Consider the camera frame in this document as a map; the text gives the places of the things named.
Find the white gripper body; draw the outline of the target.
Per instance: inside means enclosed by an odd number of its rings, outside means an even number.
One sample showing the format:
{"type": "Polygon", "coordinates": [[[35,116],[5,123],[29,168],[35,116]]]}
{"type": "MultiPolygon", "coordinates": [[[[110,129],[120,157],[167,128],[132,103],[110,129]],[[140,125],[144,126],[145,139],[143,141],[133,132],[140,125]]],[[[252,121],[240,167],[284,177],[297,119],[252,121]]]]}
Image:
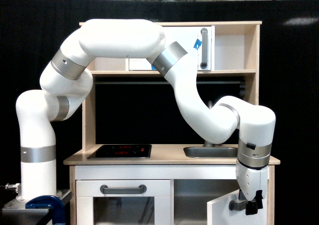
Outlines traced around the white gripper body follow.
{"type": "Polygon", "coordinates": [[[245,198],[252,201],[257,191],[261,192],[261,198],[265,199],[268,190],[268,166],[256,170],[242,165],[236,161],[236,179],[245,198]]]}

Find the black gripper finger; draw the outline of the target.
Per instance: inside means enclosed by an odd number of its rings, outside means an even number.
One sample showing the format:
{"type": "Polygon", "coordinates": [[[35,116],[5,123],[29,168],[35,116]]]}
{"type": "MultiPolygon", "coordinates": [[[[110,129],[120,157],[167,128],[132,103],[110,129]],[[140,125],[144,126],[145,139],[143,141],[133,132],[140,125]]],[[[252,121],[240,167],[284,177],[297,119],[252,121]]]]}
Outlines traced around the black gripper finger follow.
{"type": "Polygon", "coordinates": [[[258,213],[258,206],[256,202],[248,201],[245,207],[245,215],[255,215],[258,213]]]}
{"type": "Polygon", "coordinates": [[[262,196],[262,190],[258,190],[255,195],[255,204],[256,208],[262,209],[263,208],[263,202],[262,202],[263,196],[262,196]]]}

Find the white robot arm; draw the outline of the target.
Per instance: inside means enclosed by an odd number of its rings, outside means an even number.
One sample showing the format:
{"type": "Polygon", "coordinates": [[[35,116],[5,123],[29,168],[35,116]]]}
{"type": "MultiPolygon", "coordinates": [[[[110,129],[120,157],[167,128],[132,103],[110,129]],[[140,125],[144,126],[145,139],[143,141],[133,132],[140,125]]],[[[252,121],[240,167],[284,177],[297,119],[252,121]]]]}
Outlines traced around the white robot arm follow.
{"type": "Polygon", "coordinates": [[[20,94],[20,197],[56,195],[53,121],[68,119],[90,93],[88,65],[97,57],[144,58],[173,87],[183,119],[204,140],[220,144],[239,130],[236,178],[247,215],[262,208],[275,129],[274,112],[233,96],[209,108],[199,97],[197,63],[161,25],[144,19],[91,19],[62,43],[40,77],[40,89],[20,94]]]}

